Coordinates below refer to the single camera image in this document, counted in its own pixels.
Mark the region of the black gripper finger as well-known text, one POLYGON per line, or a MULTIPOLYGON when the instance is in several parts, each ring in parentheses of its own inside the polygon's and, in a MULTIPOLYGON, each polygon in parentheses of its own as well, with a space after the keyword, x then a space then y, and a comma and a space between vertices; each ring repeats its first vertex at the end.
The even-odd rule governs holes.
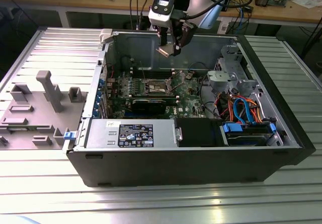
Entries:
POLYGON ((197 25, 189 21, 173 22, 173 56, 179 55, 181 49, 191 42, 197 28, 197 25))
POLYGON ((164 46, 167 44, 167 34, 168 28, 157 26, 157 34, 159 37, 159 46, 164 46))

